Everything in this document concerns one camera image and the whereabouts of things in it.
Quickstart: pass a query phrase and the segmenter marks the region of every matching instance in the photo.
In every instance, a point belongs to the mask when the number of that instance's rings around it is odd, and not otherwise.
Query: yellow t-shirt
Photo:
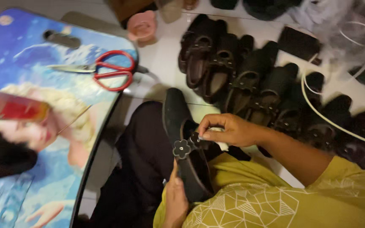
[[[365,170],[334,157],[317,181],[291,187],[266,167],[224,153],[210,163],[217,194],[198,204],[182,227],[364,227]],[[165,191],[153,227],[165,216]]]

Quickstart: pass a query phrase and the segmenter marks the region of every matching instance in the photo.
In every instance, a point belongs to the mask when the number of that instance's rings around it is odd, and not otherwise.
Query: hand
[[[188,200],[185,196],[184,183],[177,177],[177,162],[170,180],[165,186],[165,220],[163,228],[180,228],[187,217]]]
[[[25,222],[33,220],[37,216],[41,215],[37,223],[33,225],[31,228],[41,228],[44,225],[48,224],[52,219],[54,219],[64,208],[64,201],[53,201],[43,205],[39,210],[34,212],[32,215],[29,215]]]
[[[208,127],[223,127],[225,132],[207,131]],[[270,130],[225,113],[206,115],[198,131],[205,140],[228,143],[236,147],[249,147],[259,145],[264,138],[267,138],[265,135]]]

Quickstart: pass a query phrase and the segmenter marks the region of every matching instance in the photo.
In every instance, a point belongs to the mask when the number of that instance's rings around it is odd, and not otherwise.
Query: blue table
[[[77,37],[81,46],[71,49],[46,42],[42,36],[46,30]],[[3,136],[24,134],[29,139],[28,146],[37,148],[38,152],[34,168],[0,179],[1,228],[71,226],[78,213],[100,132],[119,93],[102,89],[89,74],[59,72],[46,66],[91,64],[96,57],[114,49],[124,50],[136,61],[138,59],[134,45],[124,38],[57,22],[17,8],[0,13],[0,90],[47,101],[56,111],[54,121],[62,124],[78,110],[92,105],[68,131],[57,137],[54,137],[57,131],[54,126],[58,124],[26,124],[9,132],[4,127],[7,122],[0,121]],[[129,65],[124,56],[111,57],[107,61],[124,67]],[[109,83],[120,85],[123,81]],[[41,141],[35,139],[35,134],[41,135]]]

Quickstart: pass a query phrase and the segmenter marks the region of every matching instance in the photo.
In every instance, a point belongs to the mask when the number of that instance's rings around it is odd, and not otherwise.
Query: needle
[[[62,131],[64,131],[64,129],[66,129],[68,126],[70,126],[72,123],[74,123],[76,120],[78,120],[78,118],[80,116],[82,116],[92,105],[88,105],[88,107],[86,107],[80,114],[78,114],[77,117],[75,117],[69,124],[67,124],[63,129],[61,129],[57,135],[59,135]]]

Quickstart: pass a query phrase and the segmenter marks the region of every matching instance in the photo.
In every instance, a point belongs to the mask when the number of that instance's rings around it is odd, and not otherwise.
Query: red object
[[[121,67],[121,66],[112,65],[112,64],[109,64],[109,63],[106,63],[106,62],[102,61],[103,59],[105,59],[106,57],[109,57],[111,55],[124,55],[124,56],[126,56],[130,60],[131,66],[130,67]],[[94,78],[93,78],[94,81],[98,85],[102,86],[104,89],[106,89],[108,91],[113,91],[113,92],[122,91],[122,90],[126,89],[133,82],[132,70],[135,68],[135,61],[132,58],[132,56],[127,52],[124,52],[124,51],[121,51],[121,50],[108,51],[108,52],[102,54],[101,56],[99,56],[95,60],[95,64],[97,66],[107,67],[107,68],[110,68],[110,69],[118,70],[116,72],[109,72],[109,73],[103,73],[103,74],[95,73],[95,75],[94,75]],[[102,82],[99,81],[101,78],[113,77],[113,76],[127,76],[128,80],[126,81],[126,83],[123,86],[116,87],[116,88],[107,87],[106,85],[104,85]]]
[[[0,92],[0,119],[42,121],[49,108],[46,102]]]

